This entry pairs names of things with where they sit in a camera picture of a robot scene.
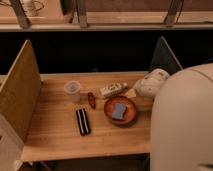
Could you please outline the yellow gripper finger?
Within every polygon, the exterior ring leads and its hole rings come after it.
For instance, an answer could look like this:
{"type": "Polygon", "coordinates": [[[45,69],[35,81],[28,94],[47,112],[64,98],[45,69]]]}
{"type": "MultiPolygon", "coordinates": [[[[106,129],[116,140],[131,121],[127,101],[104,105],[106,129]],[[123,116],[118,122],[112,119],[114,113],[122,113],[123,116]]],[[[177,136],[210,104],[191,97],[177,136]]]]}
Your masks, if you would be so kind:
{"type": "Polygon", "coordinates": [[[127,98],[134,98],[136,97],[136,91],[134,89],[130,89],[125,93],[127,98]]]}

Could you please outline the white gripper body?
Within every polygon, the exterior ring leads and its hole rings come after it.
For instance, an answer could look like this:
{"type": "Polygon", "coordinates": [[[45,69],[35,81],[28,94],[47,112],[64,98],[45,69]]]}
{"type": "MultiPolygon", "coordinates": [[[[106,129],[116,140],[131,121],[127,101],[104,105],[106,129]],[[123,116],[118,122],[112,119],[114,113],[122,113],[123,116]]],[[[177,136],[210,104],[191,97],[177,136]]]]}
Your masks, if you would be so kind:
{"type": "Polygon", "coordinates": [[[139,79],[135,83],[134,89],[140,96],[154,98],[169,77],[170,74],[167,71],[160,68],[154,69],[139,79]]]}

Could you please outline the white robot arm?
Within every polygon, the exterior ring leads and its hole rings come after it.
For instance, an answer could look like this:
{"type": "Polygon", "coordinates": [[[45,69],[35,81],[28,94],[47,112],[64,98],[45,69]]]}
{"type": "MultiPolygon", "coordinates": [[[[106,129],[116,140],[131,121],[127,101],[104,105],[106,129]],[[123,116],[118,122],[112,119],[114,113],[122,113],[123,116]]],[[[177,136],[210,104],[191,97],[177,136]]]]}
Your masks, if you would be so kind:
{"type": "Polygon", "coordinates": [[[156,95],[150,171],[213,171],[213,63],[172,74],[156,95]]]}

